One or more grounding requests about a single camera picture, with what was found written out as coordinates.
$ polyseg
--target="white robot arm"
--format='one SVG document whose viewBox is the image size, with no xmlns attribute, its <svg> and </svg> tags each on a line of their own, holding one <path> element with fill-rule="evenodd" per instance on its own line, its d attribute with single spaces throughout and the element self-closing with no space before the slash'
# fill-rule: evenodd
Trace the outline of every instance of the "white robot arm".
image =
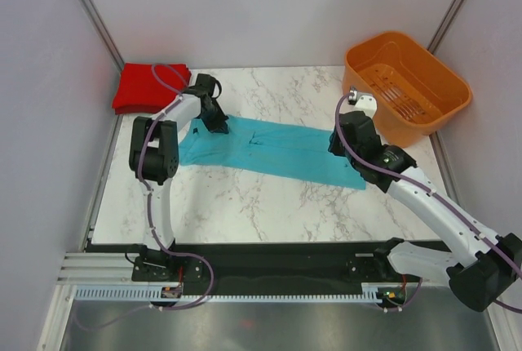
<svg viewBox="0 0 522 351">
<path fill-rule="evenodd" d="M 220 94 L 221 84 L 210 75 L 200 73 L 194 86 L 185 89 L 181 96 L 151 118 L 136 118 L 132 127 L 129 165 L 138 178 L 139 156 L 147 131 L 154 120 L 163 119 L 154 127 L 152 141 L 147 145 L 142 176 L 152 191 L 151 217 L 157 220 L 156 231 L 166 247 L 171 247 L 175 241 L 170 223 L 170 186 L 179 165 L 178 132 L 194 118 L 200 118 L 210 132 L 228 134 L 228 117 L 214 97 L 216 87 Z M 149 191 L 144 193 L 147 200 Z"/>
<path fill-rule="evenodd" d="M 443 193 L 436 192 L 435 185 L 403 149 L 381 143 L 372 119 L 362 111 L 341 114 L 339 122 L 344 139 L 352 152 L 373 167 L 367 167 L 356 160 L 345 149 L 336 130 L 330 138 L 329 151 L 347 157 L 366 182 L 377 185 L 384 193 L 406 205 L 449 248 L 449 251 L 436 251 L 393 238 L 376 252 L 383 262 L 383 277 L 386 277 L 387 269 L 393 269 L 397 273 L 430 279 L 449 286 L 471 309 L 486 309 L 517 277 L 513 269 L 483 238 L 496 243 L 496 248 L 519 267 L 522 263 L 522 241 L 512 233 L 500 237 Z M 401 178 L 384 174 L 383 170 L 391 171 Z M 421 190 L 409 182 L 411 180 L 430 187 L 431 191 L 427 193 Z M 479 235 L 470 230 L 441 199 L 450 203 L 457 213 L 473 224 L 479 230 Z"/>
</svg>

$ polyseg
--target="white marble surface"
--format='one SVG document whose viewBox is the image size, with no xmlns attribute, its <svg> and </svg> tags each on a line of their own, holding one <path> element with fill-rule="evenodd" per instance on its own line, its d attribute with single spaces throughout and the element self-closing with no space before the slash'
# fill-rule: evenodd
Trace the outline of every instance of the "white marble surface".
<svg viewBox="0 0 522 351">
<path fill-rule="evenodd" d="M 326 130 L 334 127 L 343 67 L 203 72 L 221 81 L 219 103 L 227 114 Z M 145 227 L 143 194 L 128 166 L 134 117 L 123 118 L 93 243 L 153 243 Z M 408 152 L 442 189 L 430 140 L 425 138 Z M 226 167 L 180 166 L 172 184 L 171 216 L 177 242 L 437 238 L 416 215 L 374 186 L 343 189 Z"/>
</svg>

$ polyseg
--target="teal cloth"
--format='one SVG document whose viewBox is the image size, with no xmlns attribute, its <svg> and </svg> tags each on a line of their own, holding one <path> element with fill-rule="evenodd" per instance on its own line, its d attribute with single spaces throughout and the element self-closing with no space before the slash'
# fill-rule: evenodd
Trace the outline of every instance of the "teal cloth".
<svg viewBox="0 0 522 351">
<path fill-rule="evenodd" d="M 193 119 L 179 144 L 181 165 L 220 165 L 297 180 L 364 189 L 348 160 L 328 152 L 330 131 L 229 116 L 230 133 Z"/>
</svg>

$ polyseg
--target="orange plastic bin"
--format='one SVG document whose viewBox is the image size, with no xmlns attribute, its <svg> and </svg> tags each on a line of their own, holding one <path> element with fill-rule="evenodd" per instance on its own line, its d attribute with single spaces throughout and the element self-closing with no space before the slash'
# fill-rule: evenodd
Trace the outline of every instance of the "orange plastic bin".
<svg viewBox="0 0 522 351">
<path fill-rule="evenodd" d="M 406 34 L 389 31 L 348 50 L 343 93 L 377 101 L 374 123 L 386 140 L 408 147 L 442 128 L 471 102 L 470 87 Z"/>
</svg>

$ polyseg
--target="red cloth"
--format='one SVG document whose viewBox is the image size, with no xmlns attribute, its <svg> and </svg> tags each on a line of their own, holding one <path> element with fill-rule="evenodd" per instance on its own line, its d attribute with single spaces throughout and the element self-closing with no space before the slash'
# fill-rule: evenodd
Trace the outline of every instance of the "red cloth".
<svg viewBox="0 0 522 351">
<path fill-rule="evenodd" d="M 188 83 L 190 71 L 185 64 L 169 64 Z M 116 114 L 124 113 L 157 113 L 170 102 L 176 93 L 165 88 L 153 76 L 150 64 L 125 64 L 122 78 L 113 100 Z M 183 90 L 185 85 L 181 78 L 166 67 L 156 67 L 157 76 L 177 90 Z"/>
</svg>

